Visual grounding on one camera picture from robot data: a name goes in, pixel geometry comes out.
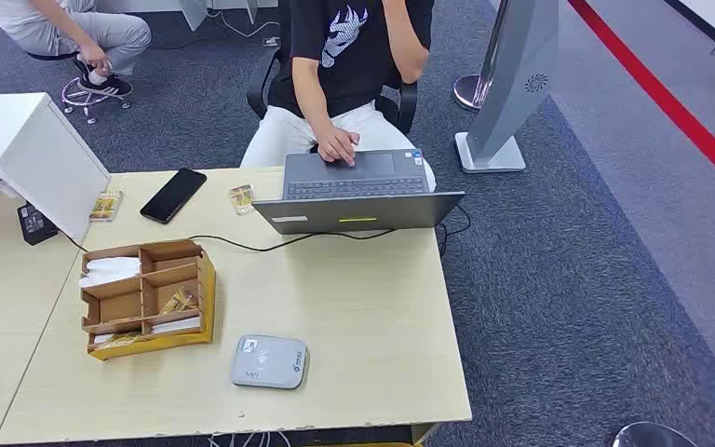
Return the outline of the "person's right hand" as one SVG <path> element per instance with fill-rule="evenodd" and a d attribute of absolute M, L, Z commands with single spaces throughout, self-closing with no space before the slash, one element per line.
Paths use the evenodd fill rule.
<path fill-rule="evenodd" d="M 359 144 L 358 133 L 337 128 L 332 124 L 314 129 L 317 152 L 326 162 L 343 161 L 348 166 L 355 165 L 355 147 Z"/>

